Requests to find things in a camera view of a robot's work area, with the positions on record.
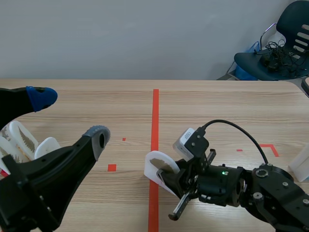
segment chair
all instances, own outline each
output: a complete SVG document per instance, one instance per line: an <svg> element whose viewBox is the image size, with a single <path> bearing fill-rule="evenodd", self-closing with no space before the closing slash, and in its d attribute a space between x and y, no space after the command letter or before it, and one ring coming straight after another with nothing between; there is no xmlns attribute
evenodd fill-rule
<svg viewBox="0 0 309 232"><path fill-rule="evenodd" d="M293 58L297 64L302 64L297 76L289 75L288 71L269 72L267 67L260 62L261 56L255 53L237 53L234 56L235 62L247 73L262 81L290 80L303 77L309 74L309 1L299 0L291 3L282 13L278 23L272 24L261 36L260 47L262 50L262 37L274 25L278 32L285 36L284 48L288 51L296 49L306 51L299 59ZM269 53L267 49L258 54Z"/></svg>

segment red tape corner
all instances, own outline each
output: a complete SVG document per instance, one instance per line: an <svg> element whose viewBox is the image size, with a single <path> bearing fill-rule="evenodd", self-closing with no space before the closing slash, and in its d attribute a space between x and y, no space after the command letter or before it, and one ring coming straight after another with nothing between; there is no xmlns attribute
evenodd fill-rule
<svg viewBox="0 0 309 232"><path fill-rule="evenodd" d="M270 147L275 157L279 157L278 151L273 144L260 144L261 147Z"/></svg>
<svg viewBox="0 0 309 232"><path fill-rule="evenodd" d="M159 150L159 90L153 92L153 117L151 125L151 151ZM159 231L159 186L150 181L149 185L148 232Z"/></svg>

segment robotic arm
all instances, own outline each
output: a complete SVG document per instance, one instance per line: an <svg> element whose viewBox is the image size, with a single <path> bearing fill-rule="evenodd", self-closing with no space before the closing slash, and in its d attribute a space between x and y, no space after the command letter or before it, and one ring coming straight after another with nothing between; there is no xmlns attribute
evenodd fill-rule
<svg viewBox="0 0 309 232"><path fill-rule="evenodd" d="M265 163L245 170L225 164L213 166L214 149L204 138L206 127L212 123L227 123L245 133L258 147ZM268 163L261 147L245 130L234 123L214 120L204 127L187 130L174 144L184 159L177 161L177 174L158 170L158 177L179 198L171 220L178 220L190 200L220 206L244 207L252 216L271 224L276 232L309 231L309 195L294 183L290 174Z"/></svg>
<svg viewBox="0 0 309 232"><path fill-rule="evenodd" d="M18 116L52 105L57 93L50 88L0 89L0 129ZM28 163L2 160L10 175L0 181L0 227L3 232L52 232L60 226L82 180L92 169L110 138L104 126L90 128L72 146L63 147Z"/></svg>

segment black cable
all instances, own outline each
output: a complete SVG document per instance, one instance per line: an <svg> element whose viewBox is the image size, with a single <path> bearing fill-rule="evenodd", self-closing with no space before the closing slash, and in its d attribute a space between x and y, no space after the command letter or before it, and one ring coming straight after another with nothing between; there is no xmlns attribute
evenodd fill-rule
<svg viewBox="0 0 309 232"><path fill-rule="evenodd" d="M266 158L266 155L265 155L264 151L261 149L261 146L257 143L257 141L247 131L245 131L243 128L241 128L240 126L236 125L235 123L232 123L232 122L229 122L229 121L226 121L226 120L222 120L222 119L216 119L216 120L212 120L212 121L206 123L202 128L204 130L206 130L206 128L208 126L210 126L213 123L217 123L217 122L231 125L231 126L235 127L236 129L240 130L241 132L243 132L245 135L247 135L249 137L249 139L251 139L251 141L255 144L255 146L257 147L259 152L261 153L265 164L268 164L268 160Z"/></svg>
<svg viewBox="0 0 309 232"><path fill-rule="evenodd" d="M288 75L293 74L294 76L297 76L299 73L299 70L303 70L302 65L306 62L308 55L306 54L309 50L304 51L298 51L294 48L287 48L285 46L284 40L279 40L278 43L276 42L269 42L265 48L268 50L267 52L264 52L262 54L258 54L255 52L256 55L266 55L269 54L271 57L273 57L276 62L279 64L278 71L286 71ZM293 56L298 55L301 58L296 59Z"/></svg>

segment white plastic piece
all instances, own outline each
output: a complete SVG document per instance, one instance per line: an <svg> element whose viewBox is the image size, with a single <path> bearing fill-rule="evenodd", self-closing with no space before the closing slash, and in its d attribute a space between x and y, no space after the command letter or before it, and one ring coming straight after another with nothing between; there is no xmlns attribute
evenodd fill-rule
<svg viewBox="0 0 309 232"><path fill-rule="evenodd" d="M309 180L309 144L304 147L289 166L299 182Z"/></svg>
<svg viewBox="0 0 309 232"><path fill-rule="evenodd" d="M16 163L28 162L29 159L24 156L16 147L14 147L9 141L0 136L0 168L7 174L10 174L9 170L2 161L5 156L11 155Z"/></svg>
<svg viewBox="0 0 309 232"><path fill-rule="evenodd" d="M175 193L173 193L173 191L170 190L156 174L159 169L164 168L167 165L172 169L175 174L180 171L176 162L171 157L160 151L152 151L148 153L145 157L144 175L157 183L159 186L163 187L164 189L175 195Z"/></svg>
<svg viewBox="0 0 309 232"><path fill-rule="evenodd" d="M15 139L17 145L22 149L24 154L30 159L34 160L34 152L37 149L39 142L33 135L18 121L10 123L10 133Z"/></svg>
<svg viewBox="0 0 309 232"><path fill-rule="evenodd" d="M52 151L55 151L57 149L61 148L58 141L53 138L49 137L45 139L36 149L34 153L34 158L38 159L42 156L45 156L47 153L50 153Z"/></svg>
<svg viewBox="0 0 309 232"><path fill-rule="evenodd" d="M187 129L173 144L174 150L185 160L189 161L194 156L193 154L184 146L188 139L192 136L195 132L195 129L189 128Z"/></svg>

